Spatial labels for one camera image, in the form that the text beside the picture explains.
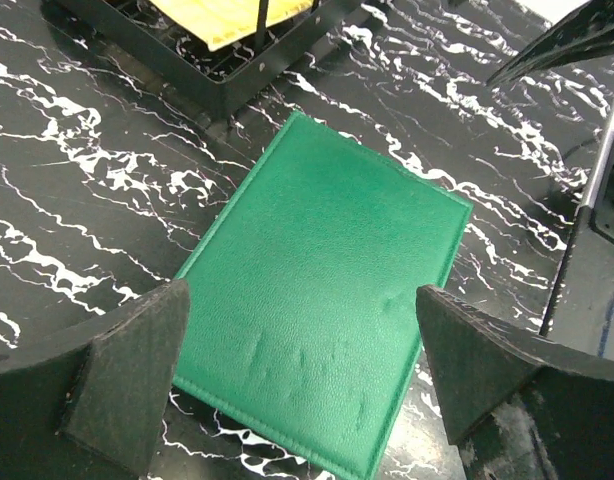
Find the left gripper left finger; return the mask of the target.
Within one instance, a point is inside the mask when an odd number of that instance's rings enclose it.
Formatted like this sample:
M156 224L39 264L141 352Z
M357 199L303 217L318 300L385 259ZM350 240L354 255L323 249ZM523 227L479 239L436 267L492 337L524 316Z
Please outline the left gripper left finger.
M189 311L173 280L0 353L0 479L145 476Z

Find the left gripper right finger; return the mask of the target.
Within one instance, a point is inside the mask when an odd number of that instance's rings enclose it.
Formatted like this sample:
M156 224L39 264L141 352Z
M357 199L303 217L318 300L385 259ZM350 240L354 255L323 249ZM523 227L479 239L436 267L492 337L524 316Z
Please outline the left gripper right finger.
M614 479L614 361L433 285L416 315L449 444L469 479Z

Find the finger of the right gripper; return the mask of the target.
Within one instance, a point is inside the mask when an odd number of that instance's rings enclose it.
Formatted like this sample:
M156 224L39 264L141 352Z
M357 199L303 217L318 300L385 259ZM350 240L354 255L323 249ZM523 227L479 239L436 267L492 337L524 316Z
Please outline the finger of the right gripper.
M614 54L614 0L577 7L489 77L496 87L535 71Z

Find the large green jewelry box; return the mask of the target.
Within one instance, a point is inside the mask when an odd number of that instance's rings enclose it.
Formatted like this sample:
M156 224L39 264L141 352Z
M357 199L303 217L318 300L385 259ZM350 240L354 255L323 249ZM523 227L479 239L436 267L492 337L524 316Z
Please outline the large green jewelry box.
M292 114L179 270L174 384L340 479L378 468L471 204Z

